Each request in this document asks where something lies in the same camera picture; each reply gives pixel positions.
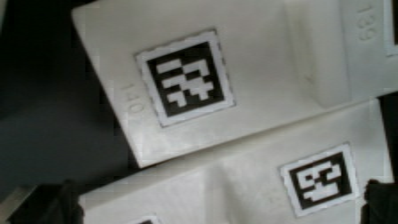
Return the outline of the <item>gripper right finger with black tip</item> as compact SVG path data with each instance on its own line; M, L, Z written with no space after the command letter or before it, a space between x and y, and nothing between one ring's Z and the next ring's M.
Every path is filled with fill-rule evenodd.
M367 181L360 224L398 224L398 184Z

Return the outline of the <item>gripper left finger with black tip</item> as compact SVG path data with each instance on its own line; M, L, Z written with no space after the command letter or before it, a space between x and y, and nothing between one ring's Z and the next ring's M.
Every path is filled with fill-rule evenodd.
M19 186L0 202L0 224L81 224L76 184Z

